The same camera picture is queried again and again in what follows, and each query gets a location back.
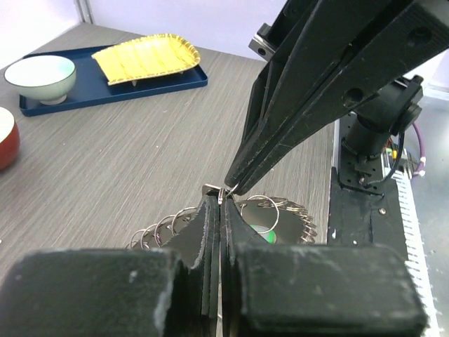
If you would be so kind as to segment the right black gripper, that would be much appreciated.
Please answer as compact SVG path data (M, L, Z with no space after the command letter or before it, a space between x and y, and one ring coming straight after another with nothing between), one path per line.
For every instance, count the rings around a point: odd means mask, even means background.
M447 1L288 1L248 45L255 80L225 182L247 193L294 147L448 47Z

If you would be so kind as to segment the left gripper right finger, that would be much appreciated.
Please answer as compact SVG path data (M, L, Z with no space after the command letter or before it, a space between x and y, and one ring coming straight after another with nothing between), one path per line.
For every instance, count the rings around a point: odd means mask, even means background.
M428 318L385 246L270 244L220 207L225 336L421 336Z

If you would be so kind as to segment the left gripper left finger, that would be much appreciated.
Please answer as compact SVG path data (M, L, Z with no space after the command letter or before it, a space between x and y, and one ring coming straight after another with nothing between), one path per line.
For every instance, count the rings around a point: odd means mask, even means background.
M1 335L214 336L219 227L205 196L160 248L28 254L1 286Z

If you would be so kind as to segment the metal key organizer disc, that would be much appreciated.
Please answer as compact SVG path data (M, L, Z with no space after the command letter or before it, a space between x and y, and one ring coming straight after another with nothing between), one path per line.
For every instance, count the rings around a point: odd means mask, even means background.
M239 215L249 227L261 225L275 231L275 244L315 243L316 226L303 205L286 198L261 194L236 201L235 204ZM166 216L159 222L134 232L125 248L148 250L156 246L169 246L169 241L180 234L175 228L187 227L195 214L196 207L189 206Z

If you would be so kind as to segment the key with black tag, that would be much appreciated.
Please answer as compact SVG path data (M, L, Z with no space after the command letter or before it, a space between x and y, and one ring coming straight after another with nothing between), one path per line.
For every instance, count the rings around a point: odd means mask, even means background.
M201 194L202 195L209 195L219 198L224 198L226 196L226 188L225 187L218 187L211 184L204 184L201 188Z

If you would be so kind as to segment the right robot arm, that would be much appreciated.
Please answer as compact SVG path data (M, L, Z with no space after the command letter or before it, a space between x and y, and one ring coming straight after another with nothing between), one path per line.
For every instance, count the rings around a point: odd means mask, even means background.
M274 47L250 94L225 183L247 193L294 147L348 112L398 133L404 74L448 48L447 1L287 1L262 38Z

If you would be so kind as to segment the yellow woven mat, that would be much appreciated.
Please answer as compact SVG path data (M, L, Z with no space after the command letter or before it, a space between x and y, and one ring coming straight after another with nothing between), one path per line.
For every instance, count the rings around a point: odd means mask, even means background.
M131 39L92 54L110 86L183 73L201 62L188 40L171 34Z

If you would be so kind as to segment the blue tray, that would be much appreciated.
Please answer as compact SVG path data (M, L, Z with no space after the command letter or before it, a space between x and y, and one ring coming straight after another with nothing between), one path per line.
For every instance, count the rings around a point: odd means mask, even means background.
M76 82L67 94L66 100L57 105L44 105L37 100L19 97L19 108L26 117L75 110L107 103L121 102L136 98L144 98L164 93L201 88L208 84L208 76L201 66L183 73L172 74L155 79L145 79L132 85L130 82L109 86L106 77L92 54L103 49L103 46L50 51L50 55L70 59L76 66Z

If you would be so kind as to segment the red white bowl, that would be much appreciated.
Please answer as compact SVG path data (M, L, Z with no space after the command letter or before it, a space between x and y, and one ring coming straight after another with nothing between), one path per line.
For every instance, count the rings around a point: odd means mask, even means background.
M20 133L13 114L4 107L1 110L0 169L4 170L17 158L20 150Z

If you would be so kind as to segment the light green bowl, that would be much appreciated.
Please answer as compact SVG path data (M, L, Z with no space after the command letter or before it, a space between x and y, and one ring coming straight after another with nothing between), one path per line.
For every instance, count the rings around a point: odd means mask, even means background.
M10 65L4 79L25 98L57 105L67 99L75 85L76 65L62 56L38 55Z

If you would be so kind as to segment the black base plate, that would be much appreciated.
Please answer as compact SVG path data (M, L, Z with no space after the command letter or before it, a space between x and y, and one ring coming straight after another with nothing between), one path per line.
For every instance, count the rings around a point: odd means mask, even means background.
M371 244L393 249L408 259L396 181L389 178L380 153L367 157L348 148L378 152L385 137L362 126L355 114L339 120L337 159L331 169L327 243L338 246Z

